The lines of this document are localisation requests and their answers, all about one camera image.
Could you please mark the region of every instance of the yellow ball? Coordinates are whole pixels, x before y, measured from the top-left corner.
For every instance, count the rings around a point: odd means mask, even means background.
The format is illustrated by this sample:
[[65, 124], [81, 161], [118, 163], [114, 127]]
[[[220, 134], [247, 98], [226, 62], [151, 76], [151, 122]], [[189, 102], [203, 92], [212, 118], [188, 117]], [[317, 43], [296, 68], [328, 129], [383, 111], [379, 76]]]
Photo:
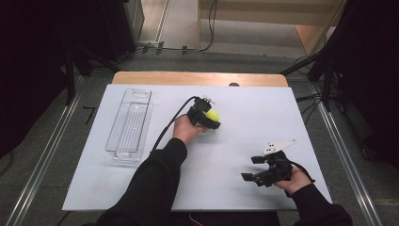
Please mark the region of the yellow ball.
[[212, 121], [219, 121], [219, 116], [214, 110], [209, 110], [208, 112], [205, 113], [206, 118], [212, 120]]

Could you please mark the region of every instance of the metal frame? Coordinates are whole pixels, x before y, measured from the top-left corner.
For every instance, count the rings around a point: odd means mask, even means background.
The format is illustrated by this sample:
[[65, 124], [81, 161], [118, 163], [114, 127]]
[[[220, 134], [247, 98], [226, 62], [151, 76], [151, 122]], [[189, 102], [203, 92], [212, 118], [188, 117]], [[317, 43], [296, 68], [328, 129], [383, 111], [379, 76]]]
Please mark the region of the metal frame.
[[[320, 92], [317, 83], [311, 83], [311, 91], [312, 93]], [[319, 105], [318, 107], [368, 225], [383, 225], [375, 210], [374, 203], [367, 191], [367, 188], [362, 182], [358, 170], [355, 167], [355, 163], [352, 161], [352, 157], [343, 142], [343, 138], [331, 112], [328, 112], [324, 105]]]
[[17, 203], [15, 204], [15, 207], [7, 221], [7, 226], [18, 226], [23, 223], [24, 216], [26, 215], [26, 212], [28, 211], [29, 206], [39, 189], [40, 183], [51, 163], [51, 160], [56, 153], [56, 148], [58, 147], [59, 141], [62, 139], [65, 129], [70, 122], [77, 103], [79, 102], [81, 89], [85, 84], [86, 79], [84, 79], [83, 76], [79, 76], [78, 81], [76, 82], [77, 92], [71, 103], [65, 106], [65, 109], [62, 112], [58, 123], [56, 124], [53, 134], [50, 136], [50, 139], [47, 142], [43, 153], [41, 154], [38, 164], [33, 170], [29, 180], [25, 184], [24, 189], [20, 194], [20, 197], [18, 198]]

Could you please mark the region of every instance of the plastic container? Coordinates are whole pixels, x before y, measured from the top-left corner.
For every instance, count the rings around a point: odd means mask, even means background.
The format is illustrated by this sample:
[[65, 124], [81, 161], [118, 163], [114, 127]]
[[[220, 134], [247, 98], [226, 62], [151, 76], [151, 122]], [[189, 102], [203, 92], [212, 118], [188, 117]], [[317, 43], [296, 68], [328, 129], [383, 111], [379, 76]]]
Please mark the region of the plastic container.
[[153, 109], [151, 95], [150, 90], [125, 90], [105, 146], [116, 164], [141, 161]]

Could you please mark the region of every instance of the black wire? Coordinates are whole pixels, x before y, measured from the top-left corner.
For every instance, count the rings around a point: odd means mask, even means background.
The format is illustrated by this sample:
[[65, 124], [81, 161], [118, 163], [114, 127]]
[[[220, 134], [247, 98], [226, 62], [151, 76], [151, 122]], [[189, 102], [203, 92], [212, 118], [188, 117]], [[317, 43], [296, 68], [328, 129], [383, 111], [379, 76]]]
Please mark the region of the black wire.
[[62, 219], [56, 224], [56, 226], [60, 226], [62, 224], [62, 222], [65, 220], [65, 218], [71, 213], [72, 211], [68, 211], [63, 217]]
[[306, 107], [305, 110], [301, 111], [301, 112], [300, 112], [301, 115], [303, 116], [303, 115], [305, 114], [305, 112], [307, 112], [309, 109], [311, 109], [311, 107], [313, 107], [313, 106], [316, 104], [316, 102], [317, 102], [318, 100], [319, 100], [319, 99], [317, 98], [316, 100], [313, 101], [313, 103], [312, 103], [310, 106]]
[[[134, 54], [136, 54], [136, 53], [138, 53], [138, 52], [141, 52], [141, 51], [143, 51], [143, 50], [144, 50], [144, 48], [136, 49], [133, 53], [130, 53], [130, 54], [126, 55], [126, 56], [124, 57], [124, 59], [121, 60], [120, 62], [118, 62], [116, 65], [117, 65], [117, 66], [120, 65], [121, 63], [123, 63], [124, 61], [126, 61], [126, 59], [128, 59], [129, 57], [131, 57], [132, 55], [134, 55]], [[92, 68], [105, 68], [104, 65], [92, 65], [91, 67], [92, 67]]]
[[8, 170], [8, 169], [11, 167], [11, 165], [12, 165], [12, 161], [13, 161], [12, 152], [9, 152], [9, 161], [8, 161], [6, 167], [5, 167], [3, 170], [1, 170], [0, 176], [2, 176], [5, 172], [7, 172], [7, 170]]
[[[212, 15], [212, 10], [213, 9], [214, 9], [214, 17], [213, 17], [213, 19], [211, 19], [211, 15]], [[206, 51], [214, 44], [216, 10], [217, 10], [217, 0], [214, 0], [213, 4], [211, 6], [211, 9], [209, 10], [209, 16], [208, 16], [208, 24], [209, 24], [209, 29], [211, 31], [211, 38], [210, 38], [208, 46], [206, 46], [203, 49], [199, 49], [198, 50], [198, 49], [177, 49], [177, 48], [164, 48], [164, 47], [159, 48], [159, 47], [146, 46], [146, 45], [140, 45], [140, 46], [142, 46], [144, 48], [154, 49], [154, 50], [175, 50], [175, 51], [192, 51], [192, 52], [203, 52], [203, 51]]]
[[[215, 6], [214, 20], [212, 22], [212, 27], [211, 27], [211, 14], [214, 6]], [[211, 40], [209, 41], [208, 46], [206, 46], [204, 49], [201, 49], [200, 51], [206, 51], [214, 44], [216, 11], [217, 11], [217, 0], [214, 1], [214, 3], [211, 6], [211, 9], [209, 10], [208, 24], [209, 24], [209, 30], [211, 31]]]
[[172, 120], [169, 122], [169, 124], [167, 125], [167, 127], [164, 128], [164, 130], [161, 132], [161, 134], [159, 135], [158, 139], [155, 141], [155, 144], [153, 145], [152, 150], [156, 150], [156, 147], [158, 147], [159, 142], [161, 141], [162, 137], [164, 136], [164, 134], [167, 132], [169, 126], [178, 119], [178, 115], [180, 114], [180, 112], [183, 110], [183, 108], [193, 99], [198, 99], [199, 97], [197, 96], [193, 96], [190, 97], [187, 101], [185, 101], [185, 103], [182, 105], [182, 107], [180, 107], [180, 109], [177, 111], [177, 113], [173, 116]]
[[[313, 109], [311, 110], [311, 113], [313, 113], [314, 109], [322, 102], [322, 99], [318, 99], [315, 101], [315, 105]], [[305, 125], [308, 123], [309, 118], [311, 117], [311, 113], [309, 113], [308, 118], [305, 120]]]
[[339, 73], [334, 73], [332, 78], [331, 78], [331, 86], [334, 88], [334, 90], [336, 91], [335, 95], [336, 95], [336, 99], [334, 100], [334, 104], [337, 108], [340, 109], [341, 112], [344, 113], [345, 109], [344, 106], [345, 104], [343, 103], [343, 99], [341, 98], [343, 96], [343, 92], [341, 91], [341, 89], [339, 88], [338, 84], [339, 84]]
[[[307, 56], [301, 56], [301, 57], [299, 57], [299, 58], [297, 58], [296, 60], [295, 60], [295, 62], [294, 62], [294, 65], [297, 63], [297, 61], [299, 60], [299, 59], [301, 59], [301, 58], [306, 58], [310, 63], [312, 63], [312, 61], [310, 61], [309, 59], [308, 59], [308, 57]], [[299, 73], [302, 73], [303, 75], [308, 75], [307, 73], [303, 73], [302, 71], [300, 71], [300, 70], [296, 70], [297, 72], [299, 72]]]
[[314, 93], [314, 94], [309, 95], [309, 96], [296, 97], [295, 100], [296, 100], [297, 103], [299, 103], [299, 102], [303, 102], [303, 101], [306, 101], [306, 100], [309, 100], [309, 99], [313, 99], [315, 97], [323, 97], [323, 93], [317, 92], [317, 93]]

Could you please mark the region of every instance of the person's right hand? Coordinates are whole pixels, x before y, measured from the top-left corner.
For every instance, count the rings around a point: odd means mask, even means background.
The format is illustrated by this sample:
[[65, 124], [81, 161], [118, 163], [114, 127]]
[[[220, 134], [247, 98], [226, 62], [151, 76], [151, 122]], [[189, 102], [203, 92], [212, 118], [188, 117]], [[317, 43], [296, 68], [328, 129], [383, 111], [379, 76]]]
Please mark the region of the person's right hand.
[[174, 123], [173, 137], [180, 139], [185, 145], [193, 140], [198, 134], [207, 130], [205, 126], [194, 126], [188, 116], [183, 115]]
[[274, 183], [275, 186], [286, 190], [290, 195], [293, 195], [300, 188], [310, 184], [311, 180], [309, 177], [301, 169], [296, 167], [293, 167], [291, 181], [279, 181]]

